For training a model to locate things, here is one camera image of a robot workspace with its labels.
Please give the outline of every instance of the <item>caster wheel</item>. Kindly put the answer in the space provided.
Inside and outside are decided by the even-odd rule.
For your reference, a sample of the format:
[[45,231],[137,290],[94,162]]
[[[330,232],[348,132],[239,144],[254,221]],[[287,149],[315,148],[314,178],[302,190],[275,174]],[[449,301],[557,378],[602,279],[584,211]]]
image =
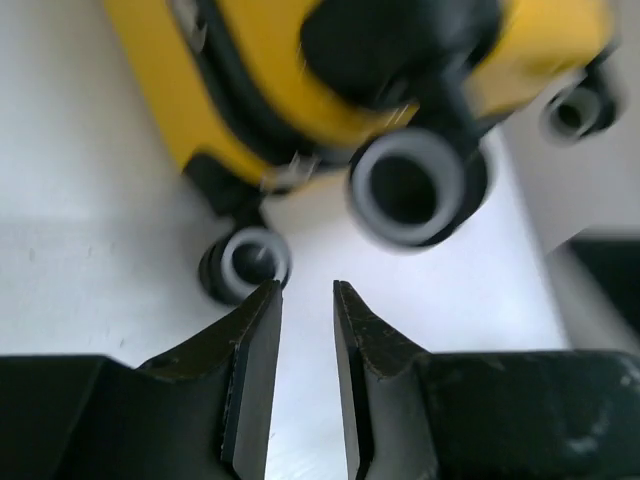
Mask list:
[[356,218],[376,237],[422,248],[453,233],[465,185],[464,162],[445,139],[406,128],[356,153],[347,191]]
[[264,227],[237,230],[215,243],[200,260],[205,291],[227,305],[242,303],[264,281],[283,288],[291,273],[291,253],[284,239]]
[[574,143],[603,129],[605,104],[596,90],[578,85],[563,90],[547,104],[543,121],[556,139]]

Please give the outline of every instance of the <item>black robotic claw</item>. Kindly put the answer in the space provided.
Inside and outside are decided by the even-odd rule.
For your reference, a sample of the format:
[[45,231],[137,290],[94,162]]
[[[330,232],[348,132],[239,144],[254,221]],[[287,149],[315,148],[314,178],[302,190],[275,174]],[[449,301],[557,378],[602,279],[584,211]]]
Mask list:
[[640,360],[619,353],[433,355],[336,282],[350,479],[640,475]]
[[260,287],[129,369],[100,356],[0,361],[5,479],[264,478],[282,294]]

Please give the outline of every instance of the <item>yellow toy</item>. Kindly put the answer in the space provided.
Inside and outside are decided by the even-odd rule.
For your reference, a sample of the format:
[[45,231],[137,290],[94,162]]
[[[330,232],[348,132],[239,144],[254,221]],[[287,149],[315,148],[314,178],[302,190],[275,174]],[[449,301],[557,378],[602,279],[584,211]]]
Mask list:
[[227,303],[286,283],[269,194],[349,168],[362,225],[402,247],[449,237],[488,185],[481,137],[568,72],[553,131],[611,126],[604,0],[105,0],[169,150],[236,230],[200,278]]

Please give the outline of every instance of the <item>yellow toy vehicle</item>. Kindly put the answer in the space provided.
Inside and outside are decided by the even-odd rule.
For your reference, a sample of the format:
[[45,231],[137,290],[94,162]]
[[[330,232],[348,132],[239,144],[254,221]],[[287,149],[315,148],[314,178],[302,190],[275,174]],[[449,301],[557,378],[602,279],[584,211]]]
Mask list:
[[362,225],[401,247],[449,237],[481,205],[482,136],[580,72],[549,125],[579,139],[618,106],[604,0],[105,0],[181,170],[236,230],[203,257],[215,298],[286,283],[266,195],[350,169]]

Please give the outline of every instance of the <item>white table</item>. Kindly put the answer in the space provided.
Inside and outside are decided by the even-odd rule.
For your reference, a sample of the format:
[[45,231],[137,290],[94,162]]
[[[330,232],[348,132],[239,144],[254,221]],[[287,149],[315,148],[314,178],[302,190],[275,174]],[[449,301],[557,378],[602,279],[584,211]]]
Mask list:
[[[175,172],[97,0],[0,3],[0,353],[101,352],[131,365],[225,310],[200,291],[224,225]],[[445,244],[389,252],[341,182],[268,210],[291,243],[267,477],[343,479],[332,281],[433,351],[566,339],[498,135],[497,182]]]

